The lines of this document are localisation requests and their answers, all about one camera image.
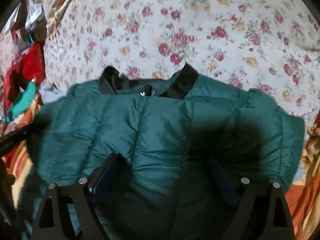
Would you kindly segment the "teal green garment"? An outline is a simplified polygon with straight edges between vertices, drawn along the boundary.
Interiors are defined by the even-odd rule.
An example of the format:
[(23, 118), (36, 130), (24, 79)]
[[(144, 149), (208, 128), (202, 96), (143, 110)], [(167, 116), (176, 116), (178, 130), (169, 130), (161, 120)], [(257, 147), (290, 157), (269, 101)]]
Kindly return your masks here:
[(30, 81), (25, 91), (17, 96), (12, 106), (7, 110), (4, 122), (10, 123), (17, 116), (25, 112), (35, 98), (36, 93), (37, 85), (34, 81)]

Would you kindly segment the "red garment pile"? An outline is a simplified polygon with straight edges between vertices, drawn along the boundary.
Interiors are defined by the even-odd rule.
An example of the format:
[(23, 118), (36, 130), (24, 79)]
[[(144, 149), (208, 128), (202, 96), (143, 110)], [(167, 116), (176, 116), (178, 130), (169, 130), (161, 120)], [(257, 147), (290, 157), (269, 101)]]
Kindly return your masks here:
[(20, 93), (20, 88), (25, 89), (28, 83), (35, 79), (39, 85), (46, 78), (44, 40), (32, 44), (25, 55), (19, 53), (12, 61), (11, 67), (4, 76), (3, 107), (6, 112)]

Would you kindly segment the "clear plastic storage container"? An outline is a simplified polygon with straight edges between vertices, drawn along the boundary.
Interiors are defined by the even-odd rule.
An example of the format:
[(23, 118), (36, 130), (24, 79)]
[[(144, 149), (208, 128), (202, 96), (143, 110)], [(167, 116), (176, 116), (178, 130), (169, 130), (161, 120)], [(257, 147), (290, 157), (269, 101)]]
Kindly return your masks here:
[(25, 21), (25, 31), (34, 31), (44, 19), (44, 9), (42, 3), (33, 3), (29, 6), (27, 18)]

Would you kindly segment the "white floral quilt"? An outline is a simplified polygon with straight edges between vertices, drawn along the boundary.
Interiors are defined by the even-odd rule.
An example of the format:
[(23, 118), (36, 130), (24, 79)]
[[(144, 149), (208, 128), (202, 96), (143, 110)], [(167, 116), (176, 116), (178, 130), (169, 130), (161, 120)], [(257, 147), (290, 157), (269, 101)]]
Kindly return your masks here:
[(60, 89), (106, 66), (168, 79), (188, 63), (290, 114), (319, 111), (319, 24), (302, 0), (68, 0), (44, 59)]

